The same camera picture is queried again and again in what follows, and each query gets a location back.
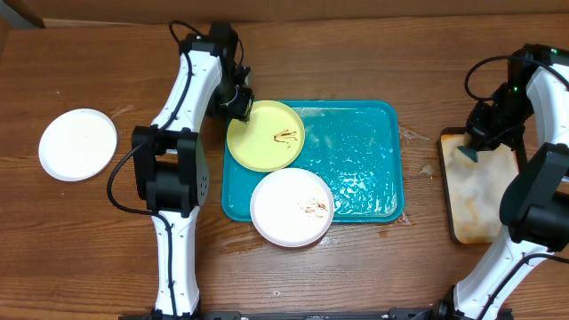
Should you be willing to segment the green yellow sponge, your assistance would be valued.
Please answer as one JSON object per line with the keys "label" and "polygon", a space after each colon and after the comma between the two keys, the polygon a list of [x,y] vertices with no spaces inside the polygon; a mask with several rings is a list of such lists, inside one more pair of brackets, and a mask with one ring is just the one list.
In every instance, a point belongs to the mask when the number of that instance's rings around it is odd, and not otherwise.
{"label": "green yellow sponge", "polygon": [[460,151],[466,159],[471,163],[477,162],[477,151],[474,148],[467,148],[466,146],[459,146],[457,150]]}

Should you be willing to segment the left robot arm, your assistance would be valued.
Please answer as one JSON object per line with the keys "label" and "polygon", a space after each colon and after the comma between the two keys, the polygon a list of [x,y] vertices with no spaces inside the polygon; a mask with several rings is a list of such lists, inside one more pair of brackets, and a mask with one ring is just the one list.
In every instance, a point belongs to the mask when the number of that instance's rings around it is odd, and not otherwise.
{"label": "left robot arm", "polygon": [[139,198],[146,203],[158,249],[159,289],[151,319],[196,319],[196,218],[207,198],[209,172],[200,129],[206,116],[246,122],[253,93],[243,49],[227,23],[207,34],[191,29],[177,42],[180,68],[169,97],[149,126],[132,133]]}

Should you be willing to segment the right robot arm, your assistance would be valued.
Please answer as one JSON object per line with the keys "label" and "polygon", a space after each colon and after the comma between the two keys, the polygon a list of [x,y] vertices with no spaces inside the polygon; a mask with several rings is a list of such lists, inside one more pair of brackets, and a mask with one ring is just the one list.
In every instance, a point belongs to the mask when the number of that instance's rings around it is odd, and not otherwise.
{"label": "right robot arm", "polygon": [[481,152],[507,146],[516,153],[517,176],[499,206],[501,229],[473,271],[419,319],[510,319],[502,305],[545,260],[566,263],[568,195],[568,52],[525,44],[505,56],[508,79],[476,105],[459,132],[463,164]]}

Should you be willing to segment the yellow plate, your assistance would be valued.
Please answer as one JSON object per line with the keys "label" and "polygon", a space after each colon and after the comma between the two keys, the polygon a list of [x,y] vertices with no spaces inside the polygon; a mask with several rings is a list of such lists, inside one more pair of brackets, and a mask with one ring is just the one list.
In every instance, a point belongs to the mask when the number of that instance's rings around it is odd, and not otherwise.
{"label": "yellow plate", "polygon": [[249,121],[231,120],[226,137],[233,158],[255,172],[285,168],[299,156],[304,141],[305,127],[300,116],[274,100],[254,102]]}

